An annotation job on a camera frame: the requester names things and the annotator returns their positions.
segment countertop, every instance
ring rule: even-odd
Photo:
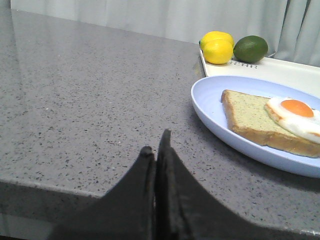
[[[0,211],[57,222],[110,190],[164,129],[216,199],[320,232],[320,179],[266,166],[199,120],[197,44],[0,8]]]

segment light blue plate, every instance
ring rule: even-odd
[[[293,174],[320,178],[320,158],[310,158],[260,146],[230,131],[221,103],[223,90],[272,98],[291,97],[320,110],[320,99],[305,92],[261,79],[243,76],[208,76],[191,88],[193,107],[204,125],[232,148],[271,167]]]

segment white curtain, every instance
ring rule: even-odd
[[[320,67],[320,0],[11,0],[11,8],[198,43],[213,30],[266,39],[268,55]]]

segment fried egg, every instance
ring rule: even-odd
[[[289,97],[273,97],[264,108],[270,118],[287,131],[320,144],[320,111]]]

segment toast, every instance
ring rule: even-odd
[[[221,95],[228,129],[261,146],[310,158],[320,157],[320,144],[294,135],[276,124],[264,106],[269,98],[224,90]]]

